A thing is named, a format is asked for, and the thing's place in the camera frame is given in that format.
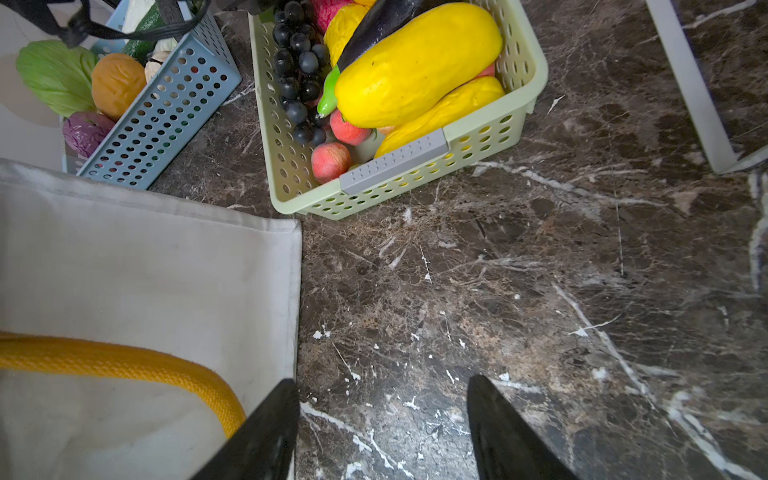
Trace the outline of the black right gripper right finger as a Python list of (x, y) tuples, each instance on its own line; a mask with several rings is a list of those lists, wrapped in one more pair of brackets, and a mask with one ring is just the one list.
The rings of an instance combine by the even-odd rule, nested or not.
[(467, 413), (481, 479), (577, 479), (483, 375), (469, 380)]

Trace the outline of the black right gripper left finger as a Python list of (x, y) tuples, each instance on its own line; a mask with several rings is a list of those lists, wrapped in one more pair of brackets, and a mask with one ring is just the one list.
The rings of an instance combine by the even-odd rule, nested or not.
[(286, 480), (291, 472), (300, 414), (298, 387), (281, 380), (194, 480)]

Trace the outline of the white canvas grocery bag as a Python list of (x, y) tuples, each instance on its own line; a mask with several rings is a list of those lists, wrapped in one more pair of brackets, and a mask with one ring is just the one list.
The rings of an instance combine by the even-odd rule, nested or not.
[[(1, 164), (1, 328), (163, 352), (247, 412), (295, 374), (302, 235), (276, 220)], [(5, 479), (189, 479), (225, 443), (195, 394), (1, 373)]]

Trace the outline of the large yellow mango toy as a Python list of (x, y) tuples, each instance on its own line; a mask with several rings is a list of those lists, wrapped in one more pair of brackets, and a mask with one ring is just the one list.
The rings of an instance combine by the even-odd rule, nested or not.
[(404, 124), (494, 63), (503, 39), (493, 16), (466, 2), (432, 8), (345, 68), (334, 94), (360, 128)]

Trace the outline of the dark purple eggplant toy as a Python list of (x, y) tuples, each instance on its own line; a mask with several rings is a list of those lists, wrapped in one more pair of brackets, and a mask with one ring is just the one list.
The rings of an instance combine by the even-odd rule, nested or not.
[(335, 86), (347, 67), (411, 20), (441, 4), (444, 1), (377, 1), (373, 4), (352, 31), (331, 72), (326, 76), (323, 94), (317, 105), (320, 117), (328, 117), (336, 109)]

